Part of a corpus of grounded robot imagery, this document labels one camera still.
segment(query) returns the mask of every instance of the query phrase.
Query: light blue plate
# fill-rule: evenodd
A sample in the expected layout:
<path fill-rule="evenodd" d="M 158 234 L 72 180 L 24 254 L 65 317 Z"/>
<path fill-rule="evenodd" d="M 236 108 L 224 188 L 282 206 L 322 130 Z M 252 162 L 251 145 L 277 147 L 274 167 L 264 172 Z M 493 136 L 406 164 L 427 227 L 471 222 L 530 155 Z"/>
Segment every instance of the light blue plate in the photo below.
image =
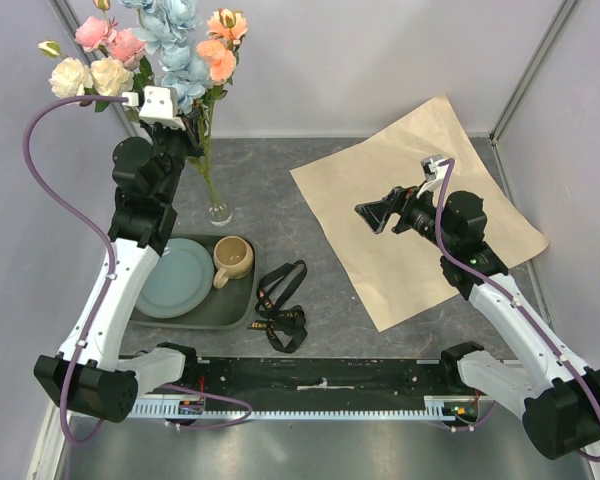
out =
<path fill-rule="evenodd" d="M 214 273 L 211 255 L 202 245 L 172 238 L 144 283 L 136 308 L 153 318 L 184 315 L 207 296 Z"/>

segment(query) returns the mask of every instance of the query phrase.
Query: brown paper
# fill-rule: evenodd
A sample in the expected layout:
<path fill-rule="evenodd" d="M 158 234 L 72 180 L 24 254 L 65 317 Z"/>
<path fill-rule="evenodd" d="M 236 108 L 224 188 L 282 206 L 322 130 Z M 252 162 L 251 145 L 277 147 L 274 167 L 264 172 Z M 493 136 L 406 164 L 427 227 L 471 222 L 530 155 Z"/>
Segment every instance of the brown paper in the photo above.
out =
<path fill-rule="evenodd" d="M 420 161 L 435 154 L 456 159 L 448 193 L 468 190 L 484 199 L 486 241 L 507 266 L 549 244 L 491 178 L 447 97 L 433 98 L 363 143 L 291 172 L 379 331 L 457 294 L 435 245 L 413 231 L 392 233 L 396 215 L 375 235 L 353 210 L 395 186 L 422 183 Z"/>

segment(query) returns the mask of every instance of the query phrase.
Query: blue flower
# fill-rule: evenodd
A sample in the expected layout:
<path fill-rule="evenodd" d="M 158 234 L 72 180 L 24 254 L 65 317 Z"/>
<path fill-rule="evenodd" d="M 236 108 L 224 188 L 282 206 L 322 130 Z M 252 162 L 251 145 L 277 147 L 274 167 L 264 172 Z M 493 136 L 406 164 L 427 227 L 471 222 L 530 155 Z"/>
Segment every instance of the blue flower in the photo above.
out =
<path fill-rule="evenodd" d="M 142 10 L 146 13 L 154 13 L 162 4 L 163 0 L 119 0 L 123 7 Z"/>
<path fill-rule="evenodd" d="M 144 12 L 140 14 L 141 24 L 144 28 L 134 28 L 133 34 L 146 43 L 147 53 L 153 54 L 159 48 L 168 48 L 185 40 L 184 31 L 171 28 L 166 14 L 157 10 L 149 15 Z"/>
<path fill-rule="evenodd" d="M 204 95 L 205 87 L 201 83 L 190 82 L 180 78 L 175 73 L 167 73 L 160 82 L 163 87 L 171 87 L 178 93 L 178 108 L 182 113 L 189 114 L 193 109 L 193 101 Z"/>
<path fill-rule="evenodd" d="M 191 47 L 185 45 L 170 45 L 164 47 L 160 55 L 160 64 L 165 72 L 178 72 L 184 70 L 191 61 Z"/>
<path fill-rule="evenodd" d="M 209 63 L 200 58 L 198 54 L 193 55 L 188 65 L 183 70 L 176 72 L 176 75 L 190 82 L 199 83 L 205 88 L 213 86 L 211 75 L 209 75 Z"/>
<path fill-rule="evenodd" d="M 199 23 L 198 0 L 163 0 L 169 22 L 176 28 L 191 30 Z"/>

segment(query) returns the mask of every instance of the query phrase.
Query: artificial flower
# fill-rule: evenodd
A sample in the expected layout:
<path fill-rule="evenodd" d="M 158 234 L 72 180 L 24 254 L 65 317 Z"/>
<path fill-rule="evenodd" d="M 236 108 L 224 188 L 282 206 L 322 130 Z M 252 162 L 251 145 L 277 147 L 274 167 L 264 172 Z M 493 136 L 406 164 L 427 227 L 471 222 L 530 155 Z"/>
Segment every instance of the artificial flower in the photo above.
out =
<path fill-rule="evenodd" d="M 175 89 L 178 94 L 178 108 L 185 115 L 191 113 L 191 110 L 193 110 L 193 101 L 204 95 L 206 91 L 204 85 L 180 78 L 172 72 L 162 77 L 160 85 Z"/>
<path fill-rule="evenodd" d="M 209 63 L 203 60 L 200 55 L 194 54 L 184 70 L 175 73 L 186 80 L 204 85 L 205 88 L 213 86 L 209 74 Z"/>
<path fill-rule="evenodd" d="M 133 86 L 133 73 L 120 60 L 106 57 L 91 64 L 93 83 L 100 95 L 118 96 Z"/>
<path fill-rule="evenodd" d="M 207 32 L 211 38 L 220 39 L 223 38 L 234 45 L 239 45 L 242 41 L 242 37 L 247 33 L 247 19 L 241 13 L 231 12 L 232 17 L 229 17 L 226 8 L 213 12 L 213 16 L 207 21 L 209 31 Z M 225 23 L 225 19 L 230 18 L 234 22 L 232 27 L 229 27 L 230 23 Z"/>
<path fill-rule="evenodd" d="M 76 30 L 76 42 L 82 45 L 85 52 L 92 52 L 100 45 L 111 42 L 116 36 L 116 30 L 106 20 L 100 20 L 96 17 L 89 17 Z"/>
<path fill-rule="evenodd" d="M 178 72 L 189 64 L 191 55 L 191 47 L 188 44 L 174 44 L 162 49 L 160 64 L 165 72 Z"/>
<path fill-rule="evenodd" d="M 51 72 L 49 83 L 56 97 L 67 98 L 84 95 L 84 89 L 93 86 L 93 79 L 84 63 L 75 58 L 65 58 Z"/>
<path fill-rule="evenodd" d="M 225 83 L 236 68 L 235 55 L 220 40 L 200 42 L 198 54 L 209 63 L 209 75 L 214 85 Z"/>
<path fill-rule="evenodd" d="M 93 4 L 103 12 L 111 8 L 111 0 L 93 0 Z"/>
<path fill-rule="evenodd" d="M 123 7 L 142 10 L 146 13 L 154 13 L 160 6 L 160 0 L 120 0 Z"/>
<path fill-rule="evenodd" d="M 46 42 L 40 42 L 38 44 L 38 49 L 42 52 L 43 55 L 51 58 L 58 58 L 62 55 L 62 49 L 58 42 L 54 40 L 47 40 Z"/>
<path fill-rule="evenodd" d="M 176 28 L 190 30 L 198 25 L 197 0 L 163 0 L 169 23 Z"/>
<path fill-rule="evenodd" d="M 236 69 L 236 57 L 231 50 L 227 50 L 224 57 L 219 62 L 211 65 L 209 75 L 214 85 L 222 85 L 233 74 Z"/>
<path fill-rule="evenodd" d="M 135 70 L 145 56 L 144 42 L 138 40 L 130 28 L 118 32 L 109 45 L 109 54 L 122 62 L 125 68 Z"/>
<path fill-rule="evenodd" d="M 196 47 L 198 54 L 210 64 L 222 60 L 227 52 L 227 47 L 220 40 L 205 40 Z"/>
<path fill-rule="evenodd" d="M 159 48 L 167 48 L 176 43 L 183 42 L 187 37 L 183 30 L 172 28 L 166 14 L 156 10 L 155 14 L 140 13 L 143 28 L 134 28 L 136 37 L 146 43 L 147 53 L 153 54 Z"/>

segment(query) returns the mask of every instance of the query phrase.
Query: beige mug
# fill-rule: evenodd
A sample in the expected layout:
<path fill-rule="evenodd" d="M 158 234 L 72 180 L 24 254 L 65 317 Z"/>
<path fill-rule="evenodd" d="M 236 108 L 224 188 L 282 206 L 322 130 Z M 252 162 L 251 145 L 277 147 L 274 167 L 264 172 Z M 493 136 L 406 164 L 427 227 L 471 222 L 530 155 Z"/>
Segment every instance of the beige mug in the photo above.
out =
<path fill-rule="evenodd" d="M 246 276 L 253 267 L 253 249 L 240 237 L 224 237 L 213 249 L 213 263 L 218 272 L 213 286 L 224 287 L 230 279 Z"/>

